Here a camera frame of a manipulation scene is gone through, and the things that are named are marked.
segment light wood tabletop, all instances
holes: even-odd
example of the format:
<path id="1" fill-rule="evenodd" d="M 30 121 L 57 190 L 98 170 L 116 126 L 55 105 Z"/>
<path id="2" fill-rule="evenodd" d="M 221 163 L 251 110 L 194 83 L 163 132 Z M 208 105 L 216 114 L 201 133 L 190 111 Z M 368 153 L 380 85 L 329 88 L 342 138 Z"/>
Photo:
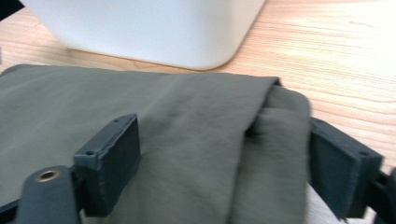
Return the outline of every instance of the light wood tabletop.
<path id="1" fill-rule="evenodd" d="M 0 22 L 0 72 L 19 63 L 185 73 L 68 49 L 24 8 Z M 396 2 L 268 0 L 245 42 L 210 71 L 280 77 L 330 122 L 396 166 Z"/>

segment olive green fabric bag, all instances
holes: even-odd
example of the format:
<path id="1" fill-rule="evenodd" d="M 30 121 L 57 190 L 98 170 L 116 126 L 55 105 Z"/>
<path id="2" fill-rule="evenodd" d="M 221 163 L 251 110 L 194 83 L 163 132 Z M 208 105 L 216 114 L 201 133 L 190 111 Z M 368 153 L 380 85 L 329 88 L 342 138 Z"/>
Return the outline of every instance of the olive green fabric bag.
<path id="1" fill-rule="evenodd" d="M 275 77 L 18 65 L 0 76 L 0 204 L 112 119 L 138 115 L 142 160 L 88 223 L 303 223 L 309 104 Z"/>

